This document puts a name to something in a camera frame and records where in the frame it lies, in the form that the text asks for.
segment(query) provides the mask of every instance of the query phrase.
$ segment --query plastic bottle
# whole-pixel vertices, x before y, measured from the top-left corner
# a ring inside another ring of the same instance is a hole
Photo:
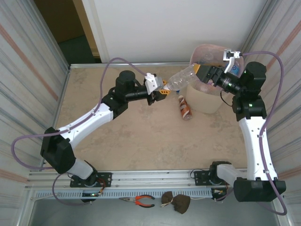
[[[180,111],[183,119],[184,120],[192,119],[191,109],[182,95],[179,95],[179,102],[180,102]]]
[[[189,83],[198,79],[196,72],[198,71],[199,67],[200,65],[198,64],[192,64],[173,75],[163,89],[177,91],[185,88]]]

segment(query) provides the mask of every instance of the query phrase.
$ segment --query black bracket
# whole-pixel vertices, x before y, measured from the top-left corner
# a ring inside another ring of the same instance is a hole
[[[227,184],[224,180],[219,178],[212,181],[210,170],[194,171],[194,182],[196,186],[217,186]]]
[[[220,164],[231,164],[228,161],[214,161],[209,170],[194,171],[194,182],[196,186],[219,186],[226,185],[226,181],[217,177],[217,166]]]
[[[112,182],[112,173],[107,172],[97,172],[96,181],[93,185],[87,186],[83,183],[83,180],[80,180],[79,177],[73,175],[71,177],[70,187],[102,187],[102,185],[97,181],[98,178],[101,178],[105,181],[105,187],[111,187]]]

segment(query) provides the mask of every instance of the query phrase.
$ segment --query dark floor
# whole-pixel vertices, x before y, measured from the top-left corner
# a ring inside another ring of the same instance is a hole
[[[60,42],[58,45],[70,65],[101,63],[100,60],[94,59],[85,35]]]
[[[161,199],[144,202],[154,203],[155,207],[141,208],[118,199],[100,199],[86,206],[65,206],[56,200],[42,199],[35,202],[29,225],[279,226],[276,214],[254,202],[237,202],[234,195],[223,203],[212,199],[191,200],[183,215],[175,212],[173,205],[160,208]]]

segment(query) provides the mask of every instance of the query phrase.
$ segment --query marble surface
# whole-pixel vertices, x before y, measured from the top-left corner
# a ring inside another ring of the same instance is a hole
[[[165,79],[183,67],[141,67]],[[109,68],[103,93],[129,67]],[[90,109],[99,100],[99,81],[103,68],[72,69],[57,128]],[[142,82],[143,76],[135,73]],[[75,156],[97,170],[176,170],[208,168],[212,161],[230,161],[247,167],[243,136],[232,109],[225,104],[215,114],[192,111],[193,119],[181,117],[178,96],[148,106],[146,100],[129,103],[115,120],[96,129],[75,148]]]

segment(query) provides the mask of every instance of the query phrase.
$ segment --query purple cable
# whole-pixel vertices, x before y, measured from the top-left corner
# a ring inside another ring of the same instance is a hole
[[[263,206],[264,208],[266,208],[267,210],[271,211],[272,213],[276,213],[278,215],[281,215],[281,216],[285,216],[287,214],[287,208],[285,206],[285,203],[281,197],[281,195],[279,194],[277,188],[275,187],[274,183],[273,183],[273,180],[270,176],[268,172],[268,165],[267,165],[267,162],[266,162],[266,159],[265,159],[265,156],[264,156],[264,150],[263,150],[263,143],[262,143],[262,135],[263,135],[263,132],[264,130],[267,128],[267,125],[268,123],[270,122],[273,114],[274,114],[274,110],[276,108],[276,105],[277,105],[277,102],[278,102],[278,99],[279,99],[279,96],[280,96],[280,91],[281,91],[281,88],[282,88],[282,83],[283,83],[283,78],[284,78],[284,67],[283,67],[283,63],[280,59],[280,57],[275,54],[275,53],[272,53],[272,52],[269,52],[269,51],[256,51],[256,52],[252,52],[252,53],[244,53],[243,56],[248,56],[248,55],[254,55],[254,54],[269,54],[269,55],[272,55],[273,57],[275,57],[277,59],[277,61],[279,62],[280,64],[280,81],[279,81],[279,87],[278,87],[278,90],[277,90],[277,94],[276,94],[276,97],[275,97],[275,101],[273,103],[273,106],[272,106],[272,109],[264,123],[264,125],[262,126],[260,132],[259,132],[259,147],[260,147],[260,154],[261,154],[261,158],[262,158],[262,162],[263,162],[263,167],[264,167],[264,170],[266,171],[266,174],[267,174],[267,177],[269,179],[269,182],[277,196],[277,198],[279,199],[280,203],[281,203],[281,206],[283,208],[283,212],[277,212],[265,205],[263,205],[261,203],[261,206]]]
[[[121,60],[125,63],[127,63],[128,65],[130,65],[131,67],[133,67],[134,69],[136,69],[139,73],[141,73],[142,75],[146,76],[146,73],[144,73],[143,71],[141,71],[139,68],[137,68],[136,66],[134,66],[132,63],[130,63],[129,61],[123,59],[123,58],[120,58],[120,57],[116,57],[116,58],[113,58],[111,59],[106,67],[104,68],[104,71],[103,71],[103,74],[102,74],[102,77],[101,77],[101,80],[100,80],[100,98],[99,98],[99,102],[96,106],[96,109],[95,111],[97,111],[100,107],[100,104],[102,102],[102,98],[103,98],[103,89],[102,89],[102,86],[103,86],[103,78],[104,78],[104,75],[109,67],[109,65],[115,61],[115,60]],[[78,127],[79,125],[83,124],[84,122],[86,122],[87,120],[89,120],[91,117],[93,116],[93,113],[91,113],[88,117],[86,117],[85,119],[83,119],[82,121],[78,122],[77,124],[75,124],[74,126],[71,126],[70,127],[70,130],[71,129],[74,129],[76,127]],[[51,136],[57,136],[57,135],[61,135],[63,133],[66,133],[68,132],[69,130],[63,130],[63,131],[59,131],[59,132],[56,132],[56,133],[47,133],[47,134],[35,134],[35,135],[24,135],[24,136],[20,136],[20,137],[17,137],[16,139],[13,140],[13,142],[11,143],[11,146],[10,146],[10,151],[14,157],[14,159],[22,166],[26,167],[26,168],[29,168],[29,169],[32,169],[32,170],[49,170],[49,169],[53,169],[52,167],[36,167],[36,166],[30,166],[30,165],[27,165],[26,163],[22,162],[16,155],[16,151],[15,151],[15,145],[16,145],[16,142],[18,140],[22,140],[22,139],[25,139],[25,138],[36,138],[36,137],[51,137]]]

